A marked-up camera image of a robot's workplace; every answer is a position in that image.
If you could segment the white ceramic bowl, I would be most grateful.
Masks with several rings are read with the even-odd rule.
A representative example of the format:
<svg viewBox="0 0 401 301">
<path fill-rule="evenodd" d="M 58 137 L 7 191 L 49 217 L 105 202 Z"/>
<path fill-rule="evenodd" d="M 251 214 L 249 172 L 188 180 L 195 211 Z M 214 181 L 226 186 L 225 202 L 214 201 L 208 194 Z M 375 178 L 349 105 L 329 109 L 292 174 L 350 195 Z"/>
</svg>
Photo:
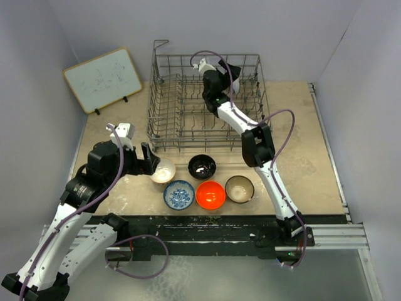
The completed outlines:
<svg viewBox="0 0 401 301">
<path fill-rule="evenodd" d="M 233 94 L 238 94 L 240 91 L 240 81 L 235 75 L 232 76 L 231 88 Z"/>
</svg>

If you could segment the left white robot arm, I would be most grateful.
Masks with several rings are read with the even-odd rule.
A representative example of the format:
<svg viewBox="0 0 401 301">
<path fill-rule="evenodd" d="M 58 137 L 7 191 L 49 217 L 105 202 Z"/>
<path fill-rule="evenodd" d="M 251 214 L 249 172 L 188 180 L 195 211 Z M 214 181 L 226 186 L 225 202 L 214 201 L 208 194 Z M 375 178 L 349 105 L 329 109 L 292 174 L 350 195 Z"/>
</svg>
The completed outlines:
<svg viewBox="0 0 401 301">
<path fill-rule="evenodd" d="M 53 222 L 26 264 L 7 274 L 1 285 L 20 300 L 65 300 L 73 278 L 107 247 L 124 245 L 130 236 L 129 222 L 109 213 L 94 232 L 74 250 L 76 235 L 93 216 L 121 177 L 151 176 L 160 158 L 142 143 L 143 159 L 134 146 L 111 140 L 97 143 L 86 164 L 65 187 Z"/>
</svg>

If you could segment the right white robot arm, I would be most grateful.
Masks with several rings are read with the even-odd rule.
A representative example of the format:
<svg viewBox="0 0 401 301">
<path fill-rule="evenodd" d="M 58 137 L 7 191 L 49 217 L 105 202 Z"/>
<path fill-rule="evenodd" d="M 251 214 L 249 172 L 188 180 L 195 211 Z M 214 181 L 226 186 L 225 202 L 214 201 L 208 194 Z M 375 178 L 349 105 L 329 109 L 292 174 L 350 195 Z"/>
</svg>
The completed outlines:
<svg viewBox="0 0 401 301">
<path fill-rule="evenodd" d="M 301 238 L 302 233 L 303 247 L 306 247 L 308 234 L 305 222 L 289 196 L 276 164 L 276 158 L 282 150 L 275 150 L 271 129 L 266 121 L 256 123 L 234 104 L 232 75 L 240 68 L 231 66 L 224 60 L 220 60 L 219 64 L 226 70 L 225 73 L 209 64 L 205 58 L 194 65 L 202 75 L 202 98 L 206 107 L 241 136 L 242 158 L 260 177 L 273 204 L 280 228 L 279 240 L 285 245 L 293 245 Z"/>
</svg>

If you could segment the beige white bowl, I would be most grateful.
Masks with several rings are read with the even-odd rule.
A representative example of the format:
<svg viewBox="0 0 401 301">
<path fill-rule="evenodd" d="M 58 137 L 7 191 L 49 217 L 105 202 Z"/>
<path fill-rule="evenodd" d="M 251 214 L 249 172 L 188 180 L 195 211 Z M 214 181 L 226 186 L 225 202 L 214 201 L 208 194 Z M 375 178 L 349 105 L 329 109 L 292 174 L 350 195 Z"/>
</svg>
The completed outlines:
<svg viewBox="0 0 401 301">
<path fill-rule="evenodd" d="M 167 184 L 173 180 L 175 173 L 175 164 L 170 159 L 161 158 L 150 179 L 156 184 Z"/>
</svg>

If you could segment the blue white patterned bowl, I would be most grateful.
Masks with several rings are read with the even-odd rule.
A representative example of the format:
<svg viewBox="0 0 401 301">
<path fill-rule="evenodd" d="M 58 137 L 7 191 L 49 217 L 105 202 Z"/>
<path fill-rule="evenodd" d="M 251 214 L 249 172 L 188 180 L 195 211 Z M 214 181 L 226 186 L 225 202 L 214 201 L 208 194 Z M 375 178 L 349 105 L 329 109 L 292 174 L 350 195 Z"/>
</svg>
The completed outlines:
<svg viewBox="0 0 401 301">
<path fill-rule="evenodd" d="M 167 185 L 163 199 L 168 208 L 182 211 L 189 208 L 195 201 L 195 191 L 189 182 L 176 180 Z"/>
</svg>

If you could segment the black glossy bowl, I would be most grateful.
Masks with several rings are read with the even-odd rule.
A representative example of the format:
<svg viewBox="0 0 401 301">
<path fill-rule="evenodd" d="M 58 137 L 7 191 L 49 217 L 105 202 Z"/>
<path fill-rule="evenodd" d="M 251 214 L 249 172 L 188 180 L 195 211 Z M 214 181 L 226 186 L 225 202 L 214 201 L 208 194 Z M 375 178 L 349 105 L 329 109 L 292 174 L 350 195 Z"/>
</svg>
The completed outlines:
<svg viewBox="0 0 401 301">
<path fill-rule="evenodd" d="M 215 174 L 216 169 L 215 160 L 206 154 L 198 154 L 192 157 L 188 163 L 189 174 L 200 181 L 210 179 Z"/>
</svg>

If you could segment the orange bowl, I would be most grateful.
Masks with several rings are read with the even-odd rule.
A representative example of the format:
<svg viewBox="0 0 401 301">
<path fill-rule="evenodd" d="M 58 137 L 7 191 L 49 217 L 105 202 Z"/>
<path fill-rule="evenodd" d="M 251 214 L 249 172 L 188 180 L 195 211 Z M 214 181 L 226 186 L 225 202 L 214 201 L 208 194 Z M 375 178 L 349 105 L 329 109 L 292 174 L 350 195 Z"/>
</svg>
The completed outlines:
<svg viewBox="0 0 401 301">
<path fill-rule="evenodd" d="M 226 200 L 224 187 L 216 181 L 204 181 L 195 191 L 197 204 L 206 210 L 219 209 Z"/>
</svg>

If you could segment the brown rimmed cream bowl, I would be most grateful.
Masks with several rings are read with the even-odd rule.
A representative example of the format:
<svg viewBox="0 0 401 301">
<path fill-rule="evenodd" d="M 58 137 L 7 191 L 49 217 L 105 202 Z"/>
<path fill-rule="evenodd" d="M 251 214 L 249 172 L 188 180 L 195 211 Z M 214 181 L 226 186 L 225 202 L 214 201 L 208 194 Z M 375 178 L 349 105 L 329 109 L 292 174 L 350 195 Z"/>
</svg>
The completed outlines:
<svg viewBox="0 0 401 301">
<path fill-rule="evenodd" d="M 250 179 L 245 176 L 232 176 L 225 184 L 227 197 L 239 204 L 249 202 L 255 193 L 254 185 Z"/>
</svg>

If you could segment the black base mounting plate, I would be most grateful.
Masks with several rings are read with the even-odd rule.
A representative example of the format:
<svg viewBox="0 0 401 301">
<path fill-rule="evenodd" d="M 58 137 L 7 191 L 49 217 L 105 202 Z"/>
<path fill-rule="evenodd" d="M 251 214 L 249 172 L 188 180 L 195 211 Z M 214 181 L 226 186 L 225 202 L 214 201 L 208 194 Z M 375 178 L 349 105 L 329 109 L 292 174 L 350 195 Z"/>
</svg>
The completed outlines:
<svg viewBox="0 0 401 301">
<path fill-rule="evenodd" d="M 298 259 L 303 246 L 314 246 L 313 230 L 291 238 L 273 215 L 125 216 L 133 243 L 110 248 L 109 255 L 128 255 L 135 261 L 152 256 L 256 256 Z"/>
</svg>

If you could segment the small whiteboard with wood frame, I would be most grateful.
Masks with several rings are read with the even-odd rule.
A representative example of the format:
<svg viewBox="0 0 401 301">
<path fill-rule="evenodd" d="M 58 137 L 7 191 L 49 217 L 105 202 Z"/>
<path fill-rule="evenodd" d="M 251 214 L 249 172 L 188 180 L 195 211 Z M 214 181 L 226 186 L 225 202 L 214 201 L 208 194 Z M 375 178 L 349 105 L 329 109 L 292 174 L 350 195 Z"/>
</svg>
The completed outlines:
<svg viewBox="0 0 401 301">
<path fill-rule="evenodd" d="M 126 48 L 67 68 L 63 76 L 83 111 L 100 109 L 142 90 L 143 85 Z"/>
</svg>

